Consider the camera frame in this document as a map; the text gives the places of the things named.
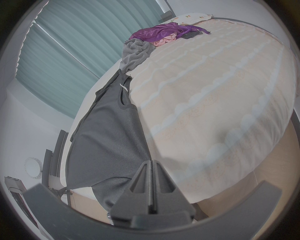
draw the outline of gray garment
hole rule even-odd
[[[120,69],[122,73],[133,70],[150,56],[155,46],[147,41],[133,38],[124,43]]]
[[[151,160],[137,108],[128,96],[130,81],[119,69],[96,92],[94,103],[70,139],[67,189],[92,187],[107,211],[141,164]]]

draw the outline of dark gray t-shirt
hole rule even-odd
[[[119,69],[96,92],[95,101],[70,139],[67,189],[92,187],[107,211],[141,164],[151,160],[137,108],[129,99],[130,81]]]

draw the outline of clothing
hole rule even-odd
[[[139,31],[132,34],[129,39],[138,38],[147,42],[156,42],[171,35],[174,32],[177,32],[176,39],[178,39],[188,32],[195,32],[197,30],[203,31],[206,34],[210,34],[210,32],[201,27],[193,25],[182,26],[178,25],[178,23],[176,22],[171,22],[157,25],[152,28],[140,29]]]
[[[129,99],[131,77],[119,69],[72,134],[67,189],[92,187],[109,212],[144,161],[151,160],[137,108]]]
[[[122,61],[120,62],[122,73],[135,69],[150,56],[154,49],[155,46],[149,42],[136,38],[127,40],[123,46]]]
[[[156,47],[159,47],[161,45],[164,45],[165,43],[169,43],[172,41],[175,41],[177,37],[177,32],[172,33],[170,36],[166,36],[163,39],[159,41],[152,42],[152,44]]]
[[[193,38],[193,37],[195,37],[196,35],[199,35],[199,34],[203,34],[203,32],[201,32],[201,31],[188,32],[188,33],[182,35],[181,37],[184,38],[184,39],[189,39],[189,38]]]

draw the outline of curtain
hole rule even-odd
[[[74,118],[94,83],[121,58],[123,43],[155,26],[156,0],[50,0],[24,41],[16,78]]]

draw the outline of curtain gap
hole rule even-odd
[[[40,29],[42,29],[50,38],[52,38],[62,49],[64,49],[67,53],[69,53],[73,58],[75,58],[67,49],[65,49],[58,41],[56,41],[52,36],[50,36],[49,33],[47,33],[40,25],[36,23],[36,21],[33,21],[34,24],[36,24]],[[77,58],[75,58],[82,66],[84,66],[87,70],[89,70],[81,61],[79,61]]]

